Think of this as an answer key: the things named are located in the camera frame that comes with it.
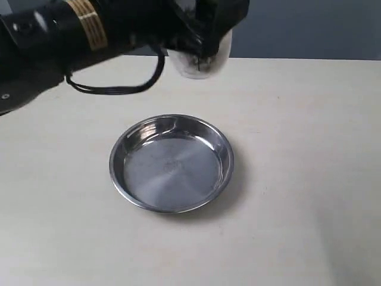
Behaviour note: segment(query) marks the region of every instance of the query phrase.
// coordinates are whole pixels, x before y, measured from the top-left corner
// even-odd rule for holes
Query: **metal pie dish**
[[[183,213],[213,201],[234,169],[233,150],[213,125],[185,115],[162,115],[128,129],[110,155],[110,175],[134,205]]]

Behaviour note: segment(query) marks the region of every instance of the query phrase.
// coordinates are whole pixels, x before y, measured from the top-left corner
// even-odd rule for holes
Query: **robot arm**
[[[0,17],[0,114],[16,110],[64,79],[81,92],[142,92],[160,77],[161,49],[198,62],[218,53],[221,40],[247,15],[249,0],[66,0]],[[149,45],[158,54],[153,77],[141,86],[94,88],[73,72]]]

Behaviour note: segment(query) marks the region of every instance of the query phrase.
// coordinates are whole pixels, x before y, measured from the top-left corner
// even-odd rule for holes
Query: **white table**
[[[141,83],[155,61],[75,77]],[[209,121],[235,150],[200,211],[144,211],[111,183],[117,138],[164,113]],[[168,64],[144,94],[61,85],[0,134],[0,285],[381,285],[381,62],[232,59],[206,81]]]

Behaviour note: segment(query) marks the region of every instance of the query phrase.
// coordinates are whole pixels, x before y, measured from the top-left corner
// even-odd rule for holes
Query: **wire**
[[[110,86],[110,87],[96,87],[81,85],[71,80],[71,74],[66,74],[66,82],[71,85],[74,89],[85,94],[99,94],[99,95],[126,95],[126,94],[137,94],[151,88],[160,78],[164,70],[165,65],[165,55],[156,45],[150,45],[151,49],[157,54],[158,61],[156,69],[152,77],[145,83],[138,86]]]

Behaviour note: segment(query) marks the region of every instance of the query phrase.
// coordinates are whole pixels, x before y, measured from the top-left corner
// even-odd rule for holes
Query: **gray wall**
[[[46,2],[0,0],[0,13]],[[381,0],[251,0],[233,40],[232,57],[381,59]]]

